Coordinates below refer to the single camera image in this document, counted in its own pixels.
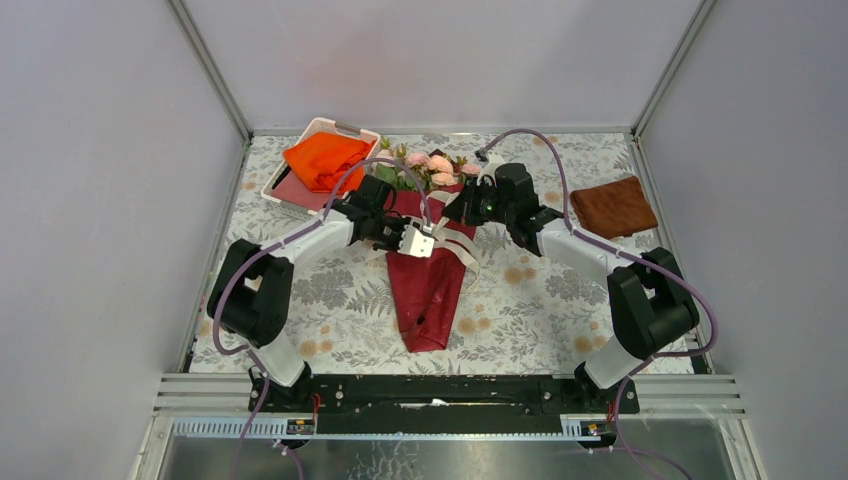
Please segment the pink fake flower bunch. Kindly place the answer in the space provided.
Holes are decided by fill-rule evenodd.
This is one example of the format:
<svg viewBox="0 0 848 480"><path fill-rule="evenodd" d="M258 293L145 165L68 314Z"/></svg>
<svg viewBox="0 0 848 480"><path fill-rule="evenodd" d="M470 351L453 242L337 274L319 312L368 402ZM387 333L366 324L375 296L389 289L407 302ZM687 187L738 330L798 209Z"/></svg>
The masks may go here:
<svg viewBox="0 0 848 480"><path fill-rule="evenodd" d="M482 170L464 156L451 156L441 150L415 151L403 143L393 145L388 138L381 140L375 157L382 161L370 164L367 172L405 191L416 190L416 184L426 192L448 189L478 176Z"/></svg>

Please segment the cream printed ribbon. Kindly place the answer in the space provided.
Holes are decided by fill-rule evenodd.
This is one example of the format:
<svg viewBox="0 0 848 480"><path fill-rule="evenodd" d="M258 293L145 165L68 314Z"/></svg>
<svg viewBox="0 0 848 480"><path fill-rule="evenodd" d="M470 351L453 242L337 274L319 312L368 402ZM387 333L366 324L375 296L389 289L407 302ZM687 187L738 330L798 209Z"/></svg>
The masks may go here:
<svg viewBox="0 0 848 480"><path fill-rule="evenodd" d="M430 200L436 202L436 206L445 207L448 203L454 200L459 193L450 193L446 191L433 191L427 195L428 203ZM442 214L439 221L435 224L433 237L435 239L434 252L437 249L444 249L451 252L465 267L473 273L473 281L464 280L463 286L468 289L475 289L476 284L480 279L480 260L481 251L473 243L472 239L465 233L448 226L450 219L445 214ZM365 256L366 262L372 262L378 258L384 257L388 252L383 250L372 250Z"/></svg>

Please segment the dark red wrapping paper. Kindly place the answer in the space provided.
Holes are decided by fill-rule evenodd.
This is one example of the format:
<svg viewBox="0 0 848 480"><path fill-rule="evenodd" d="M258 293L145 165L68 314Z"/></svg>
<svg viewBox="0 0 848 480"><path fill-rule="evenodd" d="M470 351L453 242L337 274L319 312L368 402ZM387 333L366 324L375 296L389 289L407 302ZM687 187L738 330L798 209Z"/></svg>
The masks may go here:
<svg viewBox="0 0 848 480"><path fill-rule="evenodd" d="M461 185L441 191L458 193ZM433 226L444 207L430 200ZM473 241L476 229L450 220L448 226L467 234ZM395 302L398 331L410 353L444 350L447 347L466 267L449 251L435 250L429 258L389 253L387 266Z"/></svg>

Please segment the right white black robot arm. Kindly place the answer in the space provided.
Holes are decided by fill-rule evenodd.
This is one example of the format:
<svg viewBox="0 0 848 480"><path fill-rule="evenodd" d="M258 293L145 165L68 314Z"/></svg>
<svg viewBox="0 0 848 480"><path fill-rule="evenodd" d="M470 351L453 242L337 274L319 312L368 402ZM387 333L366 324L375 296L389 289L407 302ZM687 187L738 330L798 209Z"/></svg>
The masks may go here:
<svg viewBox="0 0 848 480"><path fill-rule="evenodd" d="M573 396L583 410L601 410L615 385L700 322L692 289L669 251L637 256L572 225L563 212L540 203L522 164L468 178L442 214L465 226L501 224L515 245L563 262L606 289L613 335L575 370Z"/></svg>

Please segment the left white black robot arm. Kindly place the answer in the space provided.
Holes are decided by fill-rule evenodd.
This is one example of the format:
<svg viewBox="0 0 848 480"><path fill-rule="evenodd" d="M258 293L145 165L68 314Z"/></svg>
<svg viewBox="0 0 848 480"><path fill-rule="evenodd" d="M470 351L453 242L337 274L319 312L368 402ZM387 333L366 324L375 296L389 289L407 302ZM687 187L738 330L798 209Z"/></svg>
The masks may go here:
<svg viewBox="0 0 848 480"><path fill-rule="evenodd" d="M372 175L343 199L292 233L258 244L240 239L228 248L207 302L213 343L224 355L246 352L274 383L272 398L288 411L309 401L307 362L284 333L299 267L355 243L396 252L416 222L388 209L395 195Z"/></svg>

